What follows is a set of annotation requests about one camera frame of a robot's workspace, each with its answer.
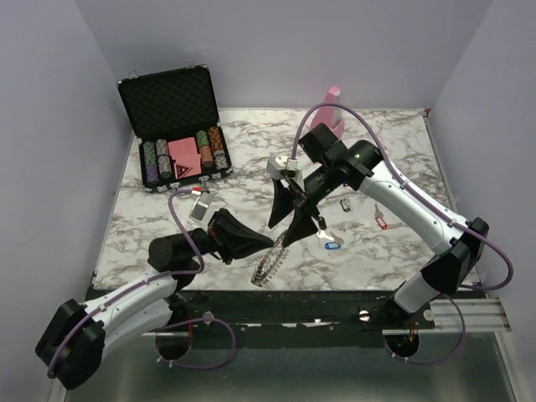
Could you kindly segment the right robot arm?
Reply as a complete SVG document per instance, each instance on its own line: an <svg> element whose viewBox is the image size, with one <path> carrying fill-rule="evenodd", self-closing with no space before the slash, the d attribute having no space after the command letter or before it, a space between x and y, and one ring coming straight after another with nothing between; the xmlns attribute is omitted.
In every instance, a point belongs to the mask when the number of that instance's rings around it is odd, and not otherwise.
<svg viewBox="0 0 536 402"><path fill-rule="evenodd" d="M407 224L433 252L433 258L393 294L385 308L387 322L406 327L426 303L440 294L451 295L465 280L482 255L481 239L488 224L480 218L466 220L443 207L417 188L387 160L371 142L359 140L346 147L324 124L309 131L300 141L309 159L318 164L304 177L297 162L270 156L266 170L274 185L269 226L293 216L283 246L326 228L317 206L336 188L347 185L382 204Z"/></svg>

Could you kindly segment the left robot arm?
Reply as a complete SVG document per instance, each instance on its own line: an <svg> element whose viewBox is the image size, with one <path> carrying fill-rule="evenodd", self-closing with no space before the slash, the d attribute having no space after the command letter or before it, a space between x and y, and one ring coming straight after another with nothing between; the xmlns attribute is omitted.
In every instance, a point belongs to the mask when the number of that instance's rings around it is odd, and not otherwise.
<svg viewBox="0 0 536 402"><path fill-rule="evenodd" d="M66 389L82 385L124 337L121 326L137 314L144 320L135 324L132 335L159 327L178 330L186 312L167 299L204 270L204 255L229 264L273 244L227 209L216 211L207 229L181 228L178 234L154 239L148 249L150 272L91 302L69 299L57 308L35 348L48 378L58 379Z"/></svg>

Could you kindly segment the steel disc with keyrings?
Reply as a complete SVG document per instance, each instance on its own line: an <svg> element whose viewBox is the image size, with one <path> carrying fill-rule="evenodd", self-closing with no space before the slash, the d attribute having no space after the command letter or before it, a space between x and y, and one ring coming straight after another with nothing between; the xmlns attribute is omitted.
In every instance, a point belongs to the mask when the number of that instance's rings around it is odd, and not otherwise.
<svg viewBox="0 0 536 402"><path fill-rule="evenodd" d="M285 237L286 231L283 231L275 240L274 245L260 260L250 280L252 285L258 287L264 286L279 270L281 264L288 256L288 249L282 244Z"/></svg>

